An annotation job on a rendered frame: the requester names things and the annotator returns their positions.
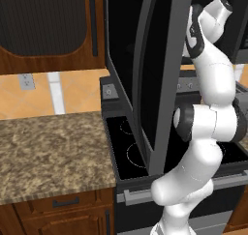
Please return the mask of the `black stove with hob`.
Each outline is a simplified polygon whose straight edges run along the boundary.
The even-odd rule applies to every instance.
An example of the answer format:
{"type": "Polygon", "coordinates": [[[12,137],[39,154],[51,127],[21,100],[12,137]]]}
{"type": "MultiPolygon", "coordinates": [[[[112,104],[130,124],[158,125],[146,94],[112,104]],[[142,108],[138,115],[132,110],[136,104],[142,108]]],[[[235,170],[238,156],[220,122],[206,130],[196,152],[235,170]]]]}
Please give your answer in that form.
{"type": "MultiPolygon", "coordinates": [[[[127,206],[124,202],[118,203],[116,197],[124,190],[150,190],[155,178],[150,176],[145,168],[111,78],[102,77],[100,88],[102,117],[116,179],[115,234],[149,235],[152,227],[162,216],[163,208],[153,201],[127,206]],[[106,95],[107,89],[111,90],[111,96],[106,95]]],[[[248,146],[227,142],[221,142],[219,146],[223,152],[223,160],[213,178],[240,174],[248,170],[248,146]]],[[[222,235],[247,185],[214,189],[213,194],[203,200],[190,214],[190,226],[198,235],[222,235]]]]}

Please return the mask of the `wooden glass-panel cupboard door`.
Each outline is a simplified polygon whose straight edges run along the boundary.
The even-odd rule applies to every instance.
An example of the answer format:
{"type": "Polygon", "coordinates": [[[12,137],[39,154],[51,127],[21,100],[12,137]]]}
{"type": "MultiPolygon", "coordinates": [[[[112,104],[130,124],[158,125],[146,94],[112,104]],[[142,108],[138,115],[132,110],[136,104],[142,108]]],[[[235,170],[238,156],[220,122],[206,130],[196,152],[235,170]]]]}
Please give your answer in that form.
{"type": "Polygon", "coordinates": [[[89,0],[0,0],[0,75],[102,69],[104,0],[95,0],[98,56],[89,0]]]}

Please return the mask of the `grey wall socket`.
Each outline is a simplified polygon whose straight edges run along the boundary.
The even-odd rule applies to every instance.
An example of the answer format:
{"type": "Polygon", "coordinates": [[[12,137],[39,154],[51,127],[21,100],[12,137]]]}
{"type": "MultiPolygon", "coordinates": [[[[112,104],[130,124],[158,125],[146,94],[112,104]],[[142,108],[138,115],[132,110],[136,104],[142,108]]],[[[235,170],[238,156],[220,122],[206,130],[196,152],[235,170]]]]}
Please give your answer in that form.
{"type": "Polygon", "coordinates": [[[22,73],[18,76],[19,85],[22,90],[34,90],[35,82],[33,74],[31,73],[22,73]]]}

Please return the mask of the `dark grey microwave door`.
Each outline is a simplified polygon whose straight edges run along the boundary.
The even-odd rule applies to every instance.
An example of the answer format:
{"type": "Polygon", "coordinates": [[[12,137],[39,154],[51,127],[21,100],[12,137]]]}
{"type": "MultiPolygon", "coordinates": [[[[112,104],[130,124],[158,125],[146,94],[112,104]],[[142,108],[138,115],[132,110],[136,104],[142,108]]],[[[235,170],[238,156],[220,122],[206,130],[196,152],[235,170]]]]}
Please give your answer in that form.
{"type": "Polygon", "coordinates": [[[105,0],[107,67],[147,173],[164,172],[192,0],[105,0]]]}

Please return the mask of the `wooden base cupboard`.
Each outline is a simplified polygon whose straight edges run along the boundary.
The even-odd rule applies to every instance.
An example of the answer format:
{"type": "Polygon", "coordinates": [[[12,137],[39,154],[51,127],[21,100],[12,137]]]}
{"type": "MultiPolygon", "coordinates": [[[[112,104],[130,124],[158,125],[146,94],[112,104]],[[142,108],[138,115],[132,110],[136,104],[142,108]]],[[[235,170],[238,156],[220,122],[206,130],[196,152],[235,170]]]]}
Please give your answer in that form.
{"type": "Polygon", "coordinates": [[[232,232],[248,228],[248,185],[244,189],[240,201],[224,229],[224,232],[232,232]]]}

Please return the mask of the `black microwave oven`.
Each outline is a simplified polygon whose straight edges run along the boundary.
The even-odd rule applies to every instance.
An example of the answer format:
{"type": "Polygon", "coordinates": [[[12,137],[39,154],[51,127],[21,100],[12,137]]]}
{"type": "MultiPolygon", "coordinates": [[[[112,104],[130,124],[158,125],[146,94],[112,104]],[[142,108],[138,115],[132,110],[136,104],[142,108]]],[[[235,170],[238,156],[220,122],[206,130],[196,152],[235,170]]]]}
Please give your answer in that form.
{"type": "Polygon", "coordinates": [[[215,45],[236,64],[248,64],[248,0],[192,0],[218,20],[223,34],[215,45]]]}

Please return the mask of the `wooden drawer front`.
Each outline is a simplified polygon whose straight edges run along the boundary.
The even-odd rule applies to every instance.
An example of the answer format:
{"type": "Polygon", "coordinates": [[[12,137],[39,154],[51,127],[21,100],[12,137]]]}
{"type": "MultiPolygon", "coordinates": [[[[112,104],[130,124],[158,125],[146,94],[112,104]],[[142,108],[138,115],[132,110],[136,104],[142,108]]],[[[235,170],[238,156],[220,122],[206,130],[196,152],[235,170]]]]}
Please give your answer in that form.
{"type": "Polygon", "coordinates": [[[111,204],[113,201],[113,194],[113,188],[108,188],[95,191],[71,193],[36,200],[28,200],[15,203],[14,206],[22,217],[27,217],[29,215],[46,214],[48,212],[56,212],[59,210],[67,210],[71,208],[87,208],[104,204],[111,204]],[[55,199],[57,201],[67,201],[74,199],[76,196],[79,197],[79,204],[60,208],[52,208],[52,200],[55,199]]]}

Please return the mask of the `wooden base cupboard door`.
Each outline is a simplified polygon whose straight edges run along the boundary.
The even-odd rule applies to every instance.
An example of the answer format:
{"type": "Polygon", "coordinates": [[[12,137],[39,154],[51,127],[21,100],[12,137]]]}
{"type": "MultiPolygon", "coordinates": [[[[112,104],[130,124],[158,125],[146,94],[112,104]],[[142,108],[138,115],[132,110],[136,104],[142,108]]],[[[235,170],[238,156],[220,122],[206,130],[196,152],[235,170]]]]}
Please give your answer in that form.
{"type": "Polygon", "coordinates": [[[105,210],[109,210],[110,235],[114,235],[111,205],[23,219],[22,223],[27,235],[107,235],[105,210]]]}

